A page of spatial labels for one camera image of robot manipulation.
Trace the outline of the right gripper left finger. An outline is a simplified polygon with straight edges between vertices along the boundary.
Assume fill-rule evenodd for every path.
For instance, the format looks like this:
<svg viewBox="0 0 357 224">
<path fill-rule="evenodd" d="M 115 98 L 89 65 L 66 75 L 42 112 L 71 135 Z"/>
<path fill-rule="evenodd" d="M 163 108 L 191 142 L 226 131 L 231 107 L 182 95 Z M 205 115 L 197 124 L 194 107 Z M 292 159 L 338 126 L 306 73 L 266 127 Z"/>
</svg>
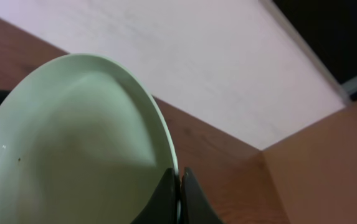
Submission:
<svg viewBox="0 0 357 224">
<path fill-rule="evenodd" d="M 151 198 L 131 224 L 176 224 L 178 199 L 176 175 L 172 168 L 165 170 Z"/>
</svg>

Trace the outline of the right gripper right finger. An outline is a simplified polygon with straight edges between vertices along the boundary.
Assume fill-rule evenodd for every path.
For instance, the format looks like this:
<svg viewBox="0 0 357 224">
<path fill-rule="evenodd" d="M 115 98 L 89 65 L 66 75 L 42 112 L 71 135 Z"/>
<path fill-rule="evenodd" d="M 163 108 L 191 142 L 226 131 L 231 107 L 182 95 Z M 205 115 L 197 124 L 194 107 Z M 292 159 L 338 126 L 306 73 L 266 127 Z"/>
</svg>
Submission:
<svg viewBox="0 0 357 224">
<path fill-rule="evenodd" d="M 204 194 L 194 172 L 184 168 L 181 181 L 182 224 L 223 224 Z"/>
</svg>

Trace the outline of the mint plate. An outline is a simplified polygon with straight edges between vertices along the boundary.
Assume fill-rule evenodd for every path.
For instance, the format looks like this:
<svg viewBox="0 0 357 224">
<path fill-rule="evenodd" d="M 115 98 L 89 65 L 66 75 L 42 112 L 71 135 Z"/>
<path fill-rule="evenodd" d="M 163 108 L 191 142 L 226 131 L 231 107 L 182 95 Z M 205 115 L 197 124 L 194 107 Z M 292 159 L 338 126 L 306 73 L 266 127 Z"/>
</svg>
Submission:
<svg viewBox="0 0 357 224">
<path fill-rule="evenodd" d="M 130 223 L 167 169 L 158 105 L 105 57 L 51 60 L 0 105 L 0 223 Z"/>
</svg>

